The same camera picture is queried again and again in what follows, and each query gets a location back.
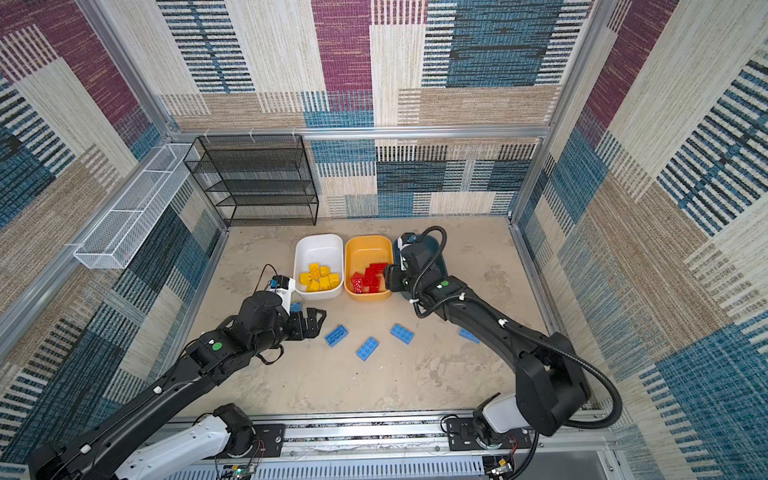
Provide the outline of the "yellow lego pair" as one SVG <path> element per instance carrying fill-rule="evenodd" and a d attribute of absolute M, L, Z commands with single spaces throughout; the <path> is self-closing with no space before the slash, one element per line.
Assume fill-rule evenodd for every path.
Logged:
<path fill-rule="evenodd" d="M 318 263 L 312 263 L 309 265 L 310 276 L 315 279 L 321 276 L 321 269 Z"/>

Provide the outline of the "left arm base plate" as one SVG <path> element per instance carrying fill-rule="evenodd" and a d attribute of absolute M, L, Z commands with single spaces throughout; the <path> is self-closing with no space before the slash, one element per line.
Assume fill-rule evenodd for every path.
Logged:
<path fill-rule="evenodd" d="M 285 440 L 285 424 L 256 424 L 246 433 L 246 451 L 243 457 L 252 461 L 281 456 Z"/>

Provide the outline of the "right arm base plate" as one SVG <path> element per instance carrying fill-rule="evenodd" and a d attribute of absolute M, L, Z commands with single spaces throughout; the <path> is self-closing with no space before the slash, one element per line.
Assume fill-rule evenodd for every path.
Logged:
<path fill-rule="evenodd" d="M 529 449 L 532 433 L 526 429 L 513 429 L 506 433 L 491 433 L 483 439 L 473 418 L 449 414 L 441 418 L 440 428 L 445 434 L 450 451 Z"/>

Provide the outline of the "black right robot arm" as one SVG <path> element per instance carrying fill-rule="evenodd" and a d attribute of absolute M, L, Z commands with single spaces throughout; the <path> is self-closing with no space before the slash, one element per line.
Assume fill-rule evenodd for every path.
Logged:
<path fill-rule="evenodd" d="M 565 336 L 547 336 L 508 319 L 465 282 L 447 274 L 430 243 L 407 235 L 394 248 L 395 261 L 385 270 L 386 287 L 404 293 L 419 317 L 435 314 L 470 332 L 514 372 L 513 393 L 497 393 L 473 412 L 472 428 L 480 445 L 494 448 L 517 429 L 552 436 L 562 427 L 602 427 L 572 418 L 591 390 L 583 362 Z"/>

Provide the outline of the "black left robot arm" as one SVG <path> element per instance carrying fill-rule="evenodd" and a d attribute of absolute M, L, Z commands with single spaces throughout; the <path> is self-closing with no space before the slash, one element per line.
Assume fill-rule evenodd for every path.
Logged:
<path fill-rule="evenodd" d="M 251 359 L 285 341 L 319 336 L 327 312 L 290 313 L 281 297 L 258 291 L 237 314 L 191 341 L 166 373 L 97 427 L 27 460 L 32 479 L 114 479 L 118 468 L 177 413 L 224 383 Z"/>

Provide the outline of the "blue lego upturned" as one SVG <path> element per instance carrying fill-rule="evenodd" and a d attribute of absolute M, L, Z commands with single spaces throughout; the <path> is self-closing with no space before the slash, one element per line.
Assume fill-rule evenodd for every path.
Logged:
<path fill-rule="evenodd" d="M 344 325 L 338 325 L 329 334 L 325 336 L 327 345 L 331 348 L 339 344 L 348 335 L 348 330 Z"/>

